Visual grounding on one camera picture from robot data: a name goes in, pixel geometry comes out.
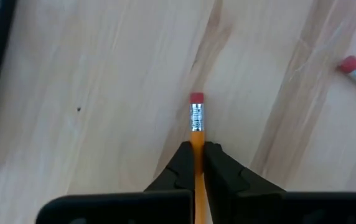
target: pencil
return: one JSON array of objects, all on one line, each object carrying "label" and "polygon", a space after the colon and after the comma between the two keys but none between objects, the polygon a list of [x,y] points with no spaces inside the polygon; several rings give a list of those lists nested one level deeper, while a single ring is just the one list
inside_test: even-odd
[{"label": "pencil", "polygon": [[206,194],[203,178],[204,94],[190,94],[190,120],[192,144],[195,159],[195,224],[205,224]]}]

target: light wood surface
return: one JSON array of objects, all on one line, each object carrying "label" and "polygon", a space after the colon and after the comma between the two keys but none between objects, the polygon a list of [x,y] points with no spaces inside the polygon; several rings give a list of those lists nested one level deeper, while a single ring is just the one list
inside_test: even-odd
[{"label": "light wood surface", "polygon": [[0,79],[0,224],[143,190],[189,139],[288,190],[356,190],[352,0],[19,0]]}]

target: wood grain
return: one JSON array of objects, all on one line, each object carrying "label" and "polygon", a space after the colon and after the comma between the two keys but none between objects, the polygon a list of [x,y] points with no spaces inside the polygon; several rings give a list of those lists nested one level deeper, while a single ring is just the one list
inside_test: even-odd
[{"label": "wood grain", "polygon": [[20,0],[0,79],[0,223],[143,190],[189,139],[288,190],[356,190],[351,0]]}]

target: pink eraser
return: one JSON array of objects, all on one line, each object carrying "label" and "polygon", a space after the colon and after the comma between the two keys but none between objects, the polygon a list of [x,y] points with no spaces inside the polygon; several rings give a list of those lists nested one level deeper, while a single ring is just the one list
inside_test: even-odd
[{"label": "pink eraser", "polygon": [[204,103],[204,94],[203,93],[191,93],[190,94],[190,103]]},{"label": "pink eraser", "polygon": [[339,65],[339,70],[344,73],[350,73],[355,69],[356,69],[356,57],[353,55],[348,56]]}]

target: pencil eraser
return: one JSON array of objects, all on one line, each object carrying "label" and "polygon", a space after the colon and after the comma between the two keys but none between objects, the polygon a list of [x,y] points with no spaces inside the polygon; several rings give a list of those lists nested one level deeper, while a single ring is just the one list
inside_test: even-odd
[{"label": "pencil eraser", "polygon": [[353,72],[356,69],[356,57],[351,55],[344,59],[340,65],[339,70],[344,73]]},{"label": "pencil eraser", "polygon": [[203,93],[191,93],[190,94],[190,103],[204,103],[204,94]]}]

